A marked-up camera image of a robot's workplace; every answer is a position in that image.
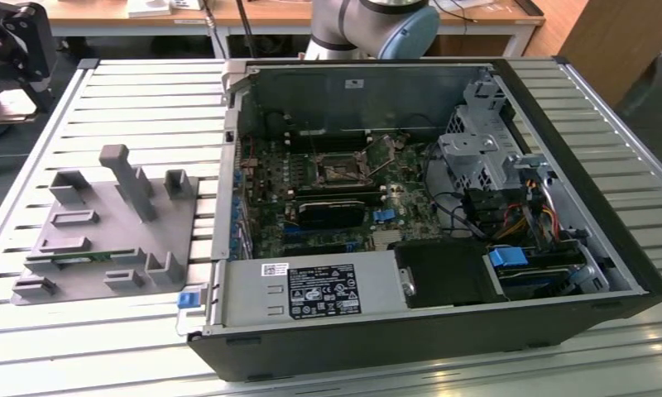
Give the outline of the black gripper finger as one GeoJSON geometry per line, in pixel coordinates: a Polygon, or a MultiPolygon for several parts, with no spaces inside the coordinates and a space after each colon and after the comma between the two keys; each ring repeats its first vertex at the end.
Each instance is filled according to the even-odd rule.
{"type": "Polygon", "coordinates": [[[19,77],[17,83],[35,105],[35,111],[31,113],[31,116],[39,116],[43,113],[48,113],[55,105],[55,96],[52,95],[49,88],[51,78],[32,81],[25,77],[19,77]]]}

